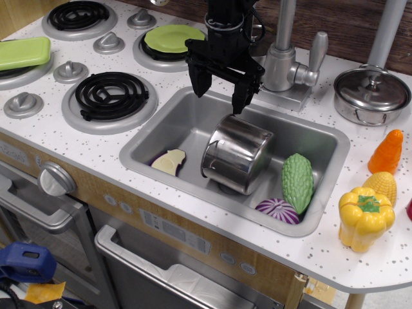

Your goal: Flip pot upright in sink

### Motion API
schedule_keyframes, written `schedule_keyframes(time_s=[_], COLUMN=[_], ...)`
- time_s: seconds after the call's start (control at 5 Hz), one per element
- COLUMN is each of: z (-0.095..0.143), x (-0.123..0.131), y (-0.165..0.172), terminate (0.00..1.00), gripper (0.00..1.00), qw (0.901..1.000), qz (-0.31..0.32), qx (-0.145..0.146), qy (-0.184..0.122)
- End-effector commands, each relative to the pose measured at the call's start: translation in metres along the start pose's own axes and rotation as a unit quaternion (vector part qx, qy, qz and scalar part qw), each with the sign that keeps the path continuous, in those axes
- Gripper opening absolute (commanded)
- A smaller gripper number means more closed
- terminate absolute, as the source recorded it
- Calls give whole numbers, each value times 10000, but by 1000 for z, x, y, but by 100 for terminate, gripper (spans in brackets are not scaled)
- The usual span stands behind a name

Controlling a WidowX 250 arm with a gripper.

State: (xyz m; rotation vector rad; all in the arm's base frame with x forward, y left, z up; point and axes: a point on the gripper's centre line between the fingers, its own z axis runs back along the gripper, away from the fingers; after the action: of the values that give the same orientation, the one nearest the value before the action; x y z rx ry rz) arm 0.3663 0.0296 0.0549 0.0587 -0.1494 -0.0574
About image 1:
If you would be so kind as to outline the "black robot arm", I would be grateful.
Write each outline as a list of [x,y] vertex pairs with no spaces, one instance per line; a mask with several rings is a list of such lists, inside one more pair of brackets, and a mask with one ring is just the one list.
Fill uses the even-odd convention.
[[234,85],[232,108],[240,114],[261,88],[265,69],[250,55],[255,1],[208,1],[207,38],[187,39],[185,61],[194,93],[202,97],[212,76]]

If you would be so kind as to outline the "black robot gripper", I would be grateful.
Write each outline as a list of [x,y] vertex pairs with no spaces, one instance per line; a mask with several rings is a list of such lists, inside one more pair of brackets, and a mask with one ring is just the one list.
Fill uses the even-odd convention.
[[241,27],[219,29],[208,27],[204,41],[188,39],[186,63],[194,93],[202,97],[217,76],[234,86],[232,113],[241,114],[255,93],[261,89],[265,72],[249,53],[250,40]]

